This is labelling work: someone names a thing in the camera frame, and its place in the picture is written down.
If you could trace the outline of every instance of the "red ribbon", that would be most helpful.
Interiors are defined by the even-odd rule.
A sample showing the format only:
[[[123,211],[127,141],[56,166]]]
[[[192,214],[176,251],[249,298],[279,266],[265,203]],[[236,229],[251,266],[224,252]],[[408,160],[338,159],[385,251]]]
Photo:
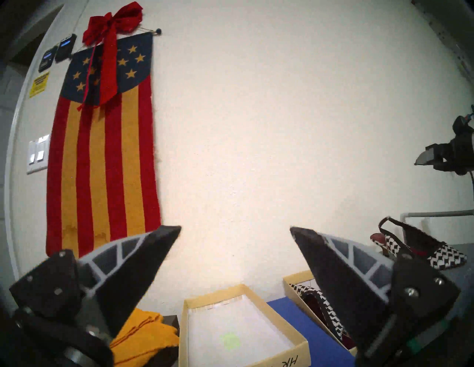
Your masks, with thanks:
[[[82,42],[86,46],[94,45],[89,68],[87,70],[86,90],[84,100],[78,110],[82,109],[89,91],[89,75],[95,47],[104,41],[104,52],[102,55],[102,69],[100,73],[100,96],[99,105],[103,105],[117,94],[117,32],[130,33],[142,21],[142,7],[136,2],[131,2],[122,7],[114,16],[107,13],[103,17],[91,17],[89,27],[82,36]]]

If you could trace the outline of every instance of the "light switch plate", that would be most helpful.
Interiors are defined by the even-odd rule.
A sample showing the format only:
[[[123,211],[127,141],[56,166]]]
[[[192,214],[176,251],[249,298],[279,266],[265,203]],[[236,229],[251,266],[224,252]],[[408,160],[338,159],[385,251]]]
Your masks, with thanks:
[[[50,134],[28,143],[27,174],[48,167]]]

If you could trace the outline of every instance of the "thermostat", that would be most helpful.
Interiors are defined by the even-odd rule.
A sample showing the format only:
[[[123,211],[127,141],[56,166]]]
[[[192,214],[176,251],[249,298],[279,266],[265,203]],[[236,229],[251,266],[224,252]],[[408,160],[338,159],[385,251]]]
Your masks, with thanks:
[[[59,43],[59,48],[55,58],[57,63],[71,56],[76,38],[77,36],[72,33]]]
[[[56,55],[56,51],[58,49],[58,46],[54,46],[53,48],[50,48],[48,51],[45,52],[43,55],[43,58],[41,59],[41,62],[39,63],[39,72],[43,72],[46,69],[49,69],[51,65],[53,64],[53,60]]]

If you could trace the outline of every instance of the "mustard towel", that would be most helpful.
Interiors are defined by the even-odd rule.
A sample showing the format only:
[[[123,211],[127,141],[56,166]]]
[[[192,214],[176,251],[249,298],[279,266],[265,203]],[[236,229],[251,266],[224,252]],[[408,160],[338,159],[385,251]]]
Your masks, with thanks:
[[[161,349],[177,347],[179,337],[173,326],[165,325],[159,313],[136,308],[110,343],[114,365],[141,367]]]

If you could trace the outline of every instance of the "green light spot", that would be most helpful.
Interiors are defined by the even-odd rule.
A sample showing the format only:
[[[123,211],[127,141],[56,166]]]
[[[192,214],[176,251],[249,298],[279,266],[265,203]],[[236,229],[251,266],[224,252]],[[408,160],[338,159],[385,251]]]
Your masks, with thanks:
[[[237,349],[240,347],[240,340],[233,332],[221,335],[220,340],[224,343],[224,348],[227,350]]]

